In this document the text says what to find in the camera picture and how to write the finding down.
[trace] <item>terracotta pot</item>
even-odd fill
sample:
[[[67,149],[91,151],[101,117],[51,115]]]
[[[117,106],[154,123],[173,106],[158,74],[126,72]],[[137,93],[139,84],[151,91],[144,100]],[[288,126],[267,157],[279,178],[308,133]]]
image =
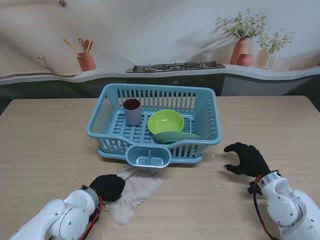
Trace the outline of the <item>terracotta pot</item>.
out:
[[[230,64],[237,65],[237,59],[240,54],[251,54],[254,47],[254,41],[252,38],[240,38],[234,45]]]
[[[80,68],[83,72],[97,68],[94,58],[88,52],[78,53],[78,56],[76,58],[78,59]]]
[[[238,65],[249,67],[254,63],[254,56],[251,54],[240,54],[236,62]]]

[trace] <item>green bowl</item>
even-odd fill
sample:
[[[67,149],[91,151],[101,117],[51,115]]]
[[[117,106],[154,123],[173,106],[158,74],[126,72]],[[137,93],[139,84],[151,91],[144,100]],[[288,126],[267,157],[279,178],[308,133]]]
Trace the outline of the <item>green bowl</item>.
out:
[[[181,132],[184,125],[185,120],[181,114],[169,109],[156,111],[148,120],[148,128],[152,134]]]

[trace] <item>dish rack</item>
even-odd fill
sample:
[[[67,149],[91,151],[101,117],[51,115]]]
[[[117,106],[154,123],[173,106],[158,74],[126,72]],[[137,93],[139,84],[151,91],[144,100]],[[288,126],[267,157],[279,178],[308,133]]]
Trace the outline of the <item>dish rack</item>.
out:
[[[137,126],[126,122],[123,104],[127,99],[137,99],[141,103],[142,120]],[[183,132],[200,136],[203,140],[179,140],[172,144],[157,144],[152,140],[148,129],[149,117],[163,109],[171,109],[184,118]],[[221,127],[215,92],[209,88],[117,84],[105,86],[93,110],[86,127],[86,133],[94,138],[99,147],[98,153],[104,158],[127,159],[134,166],[163,168],[169,163],[196,164],[202,160],[203,151],[208,146],[221,141]],[[166,160],[133,154],[144,153],[153,149],[168,149],[171,156]]]

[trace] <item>wire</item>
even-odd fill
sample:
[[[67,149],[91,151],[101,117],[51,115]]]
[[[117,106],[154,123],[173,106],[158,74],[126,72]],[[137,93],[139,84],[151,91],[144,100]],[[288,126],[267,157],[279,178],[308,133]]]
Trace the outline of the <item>wire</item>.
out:
[[[90,233],[92,227],[94,226],[94,224],[97,222],[97,219],[100,215],[100,212],[101,212],[101,209],[102,209],[102,203],[103,203],[103,200],[102,200],[102,197],[99,196],[99,200],[100,200],[100,204],[99,204],[99,212],[97,213],[97,215],[94,217],[93,221],[91,222],[90,226],[87,228],[87,230],[85,231],[85,233],[83,234],[81,240],[85,240],[88,236],[88,234]]]
[[[256,196],[256,192],[257,192],[257,184],[258,182],[260,181],[260,179],[262,179],[264,177],[263,174],[260,174],[254,181],[254,185],[253,185],[253,203],[254,203],[254,208],[255,208],[255,211],[256,211],[256,214],[258,214],[258,217],[259,217],[259,220],[260,220],[260,223],[261,225],[263,226],[263,229],[265,231],[265,233],[269,236],[269,238],[271,240],[278,240],[276,237],[273,237],[270,232],[268,231],[266,225],[265,225],[265,222],[260,214],[260,211],[259,211],[259,207],[258,207],[258,203],[257,203],[257,196]]]

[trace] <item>cup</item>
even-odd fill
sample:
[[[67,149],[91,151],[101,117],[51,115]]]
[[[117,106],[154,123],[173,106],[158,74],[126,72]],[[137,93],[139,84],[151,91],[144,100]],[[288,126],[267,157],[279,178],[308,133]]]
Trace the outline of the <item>cup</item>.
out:
[[[141,103],[139,100],[131,98],[123,103],[126,122],[130,126],[137,126],[141,122]]]

